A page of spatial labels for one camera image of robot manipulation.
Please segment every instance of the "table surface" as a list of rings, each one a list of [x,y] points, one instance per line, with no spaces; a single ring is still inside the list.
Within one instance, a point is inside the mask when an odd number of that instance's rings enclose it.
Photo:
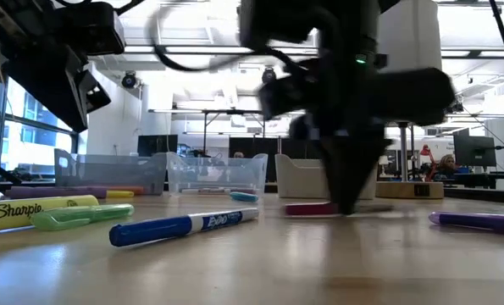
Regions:
[[[219,195],[133,202],[133,220],[249,207]],[[504,236],[427,219],[504,204],[374,202],[396,210],[288,219],[266,195],[256,221],[123,248],[108,241],[122,220],[0,232],[0,304],[504,304]]]

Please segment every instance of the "person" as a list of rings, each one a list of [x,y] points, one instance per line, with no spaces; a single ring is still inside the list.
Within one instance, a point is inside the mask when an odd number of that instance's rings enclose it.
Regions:
[[[458,173],[455,165],[455,158],[451,154],[447,154],[441,158],[440,163],[436,167],[433,180],[455,179],[455,174]]]

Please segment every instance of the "computer monitor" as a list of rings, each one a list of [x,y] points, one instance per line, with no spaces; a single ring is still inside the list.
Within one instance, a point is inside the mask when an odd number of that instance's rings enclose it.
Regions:
[[[455,162],[467,166],[496,166],[495,139],[487,136],[453,136]]]

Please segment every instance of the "plastic container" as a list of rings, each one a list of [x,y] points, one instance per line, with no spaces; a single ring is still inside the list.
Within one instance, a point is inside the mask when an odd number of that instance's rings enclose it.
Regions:
[[[56,186],[106,186],[121,191],[129,188],[136,195],[163,194],[167,156],[151,157],[70,154],[54,149]]]
[[[197,190],[200,194],[241,191],[261,195],[267,177],[265,153],[253,158],[182,158],[167,153],[169,191],[173,194]]]

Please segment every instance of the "robotic arm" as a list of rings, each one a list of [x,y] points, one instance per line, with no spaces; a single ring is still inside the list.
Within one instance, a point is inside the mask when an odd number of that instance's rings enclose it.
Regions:
[[[124,52],[118,15],[141,2],[0,0],[0,68],[74,131],[86,130],[86,115],[110,103],[88,56]]]
[[[260,50],[271,39],[300,43],[312,28],[319,30],[319,57],[296,63],[290,76],[264,85],[259,98],[266,119],[306,109],[290,134],[316,143],[330,191],[332,209],[325,211],[331,213],[354,213],[368,173],[390,143],[385,122],[438,124],[455,100],[449,77],[437,69],[377,74],[385,57],[376,52],[379,15],[397,3],[241,1],[244,47]],[[412,106],[417,99],[421,109]]]

